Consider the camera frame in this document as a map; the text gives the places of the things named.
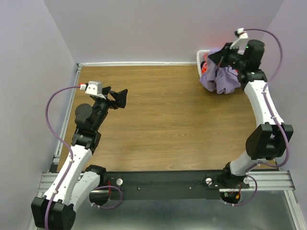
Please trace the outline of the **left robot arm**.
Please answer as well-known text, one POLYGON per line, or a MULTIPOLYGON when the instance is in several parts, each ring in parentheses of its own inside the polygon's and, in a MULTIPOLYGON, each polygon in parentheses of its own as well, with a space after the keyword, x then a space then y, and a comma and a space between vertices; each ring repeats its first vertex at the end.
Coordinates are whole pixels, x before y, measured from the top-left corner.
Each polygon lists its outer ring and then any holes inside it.
POLYGON ((35 226, 45 230, 70 230, 76 218, 76 211, 93 190, 105 190, 107 195, 116 190, 119 193, 117 204, 106 207, 92 202, 98 209, 114 209, 122 204, 123 192, 111 185, 106 178, 106 170, 99 166, 84 166, 98 147, 101 134, 99 128, 110 109, 125 108, 128 90, 114 92, 111 87, 102 87, 98 81, 80 84, 78 89, 85 92, 94 104, 83 103, 75 109, 76 129, 71 144, 67 144, 57 134, 54 136, 65 145, 68 156, 56 179, 43 194, 35 197, 31 210, 35 226))

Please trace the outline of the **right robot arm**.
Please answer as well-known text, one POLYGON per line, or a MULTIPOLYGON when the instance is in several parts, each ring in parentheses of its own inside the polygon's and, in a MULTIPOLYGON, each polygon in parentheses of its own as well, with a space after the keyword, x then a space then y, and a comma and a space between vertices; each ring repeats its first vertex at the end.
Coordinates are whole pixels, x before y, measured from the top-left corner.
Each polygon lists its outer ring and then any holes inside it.
POLYGON ((254 112, 256 129, 247 138, 245 151, 229 162, 208 185, 237 188, 249 171, 261 164, 268 165, 268 161, 288 151, 294 130, 292 125, 284 123, 274 106, 267 77, 260 69, 263 54, 264 43, 252 39, 243 54, 232 43, 226 43, 220 51, 209 55, 218 67, 232 67, 238 72, 238 81, 254 112))

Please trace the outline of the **purple t shirt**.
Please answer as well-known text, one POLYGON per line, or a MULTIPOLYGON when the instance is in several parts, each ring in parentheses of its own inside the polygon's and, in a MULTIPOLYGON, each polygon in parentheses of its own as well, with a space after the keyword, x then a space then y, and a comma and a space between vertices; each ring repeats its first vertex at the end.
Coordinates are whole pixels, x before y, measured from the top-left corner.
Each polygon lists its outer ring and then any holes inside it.
POLYGON ((237 79, 237 72, 234 69, 230 69, 230 67, 219 68, 216 70, 216 91, 217 94, 229 94, 233 93, 235 89, 241 87, 237 79))

